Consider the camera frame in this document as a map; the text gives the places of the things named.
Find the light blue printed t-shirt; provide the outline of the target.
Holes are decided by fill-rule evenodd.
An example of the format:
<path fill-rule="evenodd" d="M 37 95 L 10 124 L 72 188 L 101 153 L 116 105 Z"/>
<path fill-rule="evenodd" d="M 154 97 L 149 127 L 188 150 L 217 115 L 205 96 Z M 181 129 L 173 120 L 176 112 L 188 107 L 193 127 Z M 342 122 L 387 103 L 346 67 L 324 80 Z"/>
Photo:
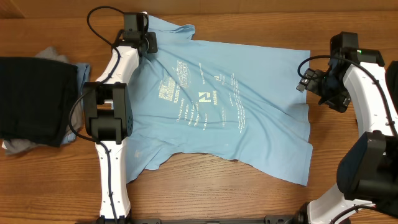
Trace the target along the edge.
<path fill-rule="evenodd" d="M 156 17 L 149 29 L 158 51 L 142 58 L 128 85 L 128 181 L 182 152 L 307 184 L 313 147 L 307 96 L 296 87 L 309 51 L 194 40 L 193 25 Z"/>

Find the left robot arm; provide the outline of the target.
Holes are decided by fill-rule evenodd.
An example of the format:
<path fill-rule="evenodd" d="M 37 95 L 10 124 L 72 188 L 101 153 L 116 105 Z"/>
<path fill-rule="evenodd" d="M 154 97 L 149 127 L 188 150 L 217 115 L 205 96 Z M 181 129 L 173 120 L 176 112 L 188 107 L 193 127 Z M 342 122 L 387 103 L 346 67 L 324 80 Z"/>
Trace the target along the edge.
<path fill-rule="evenodd" d="M 142 54 L 157 52 L 146 12 L 124 13 L 124 27 L 111 43 L 112 57 L 103 74 L 83 87 L 87 134 L 94 139 L 101 174 L 101 208 L 97 223 L 132 223 L 127 194 L 127 137 L 133 115 L 127 84 Z"/>

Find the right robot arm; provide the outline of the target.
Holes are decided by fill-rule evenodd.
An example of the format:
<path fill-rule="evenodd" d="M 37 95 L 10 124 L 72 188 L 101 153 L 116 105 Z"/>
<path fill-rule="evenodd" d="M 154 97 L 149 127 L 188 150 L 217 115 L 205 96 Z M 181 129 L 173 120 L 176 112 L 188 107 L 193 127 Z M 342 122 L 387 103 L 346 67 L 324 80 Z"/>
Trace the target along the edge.
<path fill-rule="evenodd" d="M 350 223 L 360 210 L 397 216 L 397 62 L 387 67 L 378 50 L 362 49 L 356 33 L 330 40 L 327 71 L 299 73 L 299 91 L 344 113 L 353 105 L 359 138 L 340 161 L 336 184 L 305 203 L 291 223 Z"/>

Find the black t-shirt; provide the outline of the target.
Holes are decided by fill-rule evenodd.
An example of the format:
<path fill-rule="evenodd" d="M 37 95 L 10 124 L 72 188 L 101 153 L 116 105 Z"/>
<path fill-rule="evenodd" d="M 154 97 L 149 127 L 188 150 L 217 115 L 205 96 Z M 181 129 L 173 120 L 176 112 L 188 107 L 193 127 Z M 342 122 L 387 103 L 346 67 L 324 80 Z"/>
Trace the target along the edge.
<path fill-rule="evenodd" d="M 392 61 L 385 74 L 387 89 L 395 111 L 398 111 L 398 61 Z"/>

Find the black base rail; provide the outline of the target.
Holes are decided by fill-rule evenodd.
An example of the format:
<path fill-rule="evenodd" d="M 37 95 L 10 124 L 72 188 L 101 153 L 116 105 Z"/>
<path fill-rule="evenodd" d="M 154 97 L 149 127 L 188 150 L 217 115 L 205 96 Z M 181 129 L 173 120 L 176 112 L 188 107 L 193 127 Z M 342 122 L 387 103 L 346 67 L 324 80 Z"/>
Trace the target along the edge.
<path fill-rule="evenodd" d="M 90 222 L 78 224 L 309 224 L 303 215 L 268 215 L 264 218 L 239 218 L 220 220 L 161 220 L 161 219 L 132 219 L 121 217 L 117 221 L 99 217 Z"/>

